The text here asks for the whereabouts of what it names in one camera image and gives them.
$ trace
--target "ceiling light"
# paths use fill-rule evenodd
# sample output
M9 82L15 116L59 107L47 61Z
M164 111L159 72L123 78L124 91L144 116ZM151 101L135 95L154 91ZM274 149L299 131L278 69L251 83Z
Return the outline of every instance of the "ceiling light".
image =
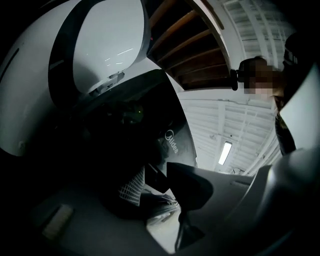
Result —
M224 165L228 155L229 155L229 152L231 150L231 147L232 147L232 143L230 142L226 142L224 143L224 147L223 147L223 150L222 150L222 153L221 153L221 156L220 156L220 160L219 160L219 164L220 165Z

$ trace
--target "black stripe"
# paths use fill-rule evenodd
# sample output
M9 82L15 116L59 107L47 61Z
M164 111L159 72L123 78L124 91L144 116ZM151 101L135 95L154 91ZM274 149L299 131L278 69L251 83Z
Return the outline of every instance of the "black stripe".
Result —
M16 51L14 52L14 54L12 55L12 57L9 59L8 63L6 64L6 66L5 66L2 74L1 74L1 76L0 76L0 83L1 83L2 78L4 77L4 75L5 75L5 73L6 73L7 69L8 69L10 63L12 62L12 60L14 59L14 57L17 55L18 52L19 52L19 48L16 49Z
M148 13L147 13L147 9L146 9L146 5L144 3L144 0L141 0L141 6L142 6L142 10L143 10L143 17L144 17L143 38L142 38L142 43L141 43L139 53L138 53L137 57L135 58L134 63L138 63L147 57L147 51L150 46L150 38L151 38L149 17L148 17Z
M74 107L82 96L73 77L76 42L89 11L102 1L80 1L66 17L55 38L49 60L48 85L52 101L60 109Z

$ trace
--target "white appliance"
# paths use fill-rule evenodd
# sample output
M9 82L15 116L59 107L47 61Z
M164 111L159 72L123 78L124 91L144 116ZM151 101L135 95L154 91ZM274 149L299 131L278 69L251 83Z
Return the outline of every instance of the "white appliance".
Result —
M70 0L45 13L0 67L0 147L23 156L47 116L117 82L149 41L141 0Z

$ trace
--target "person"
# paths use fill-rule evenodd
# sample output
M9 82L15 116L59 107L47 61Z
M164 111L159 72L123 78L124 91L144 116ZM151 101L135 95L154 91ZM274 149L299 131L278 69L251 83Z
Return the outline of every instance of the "person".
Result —
M295 94L311 67L311 58L303 47L304 40L298 33L285 42L284 69L278 70L257 56L243 60L237 70L238 81L244 83L245 92L274 98L277 108L275 133L282 155L296 149L294 139L279 112Z

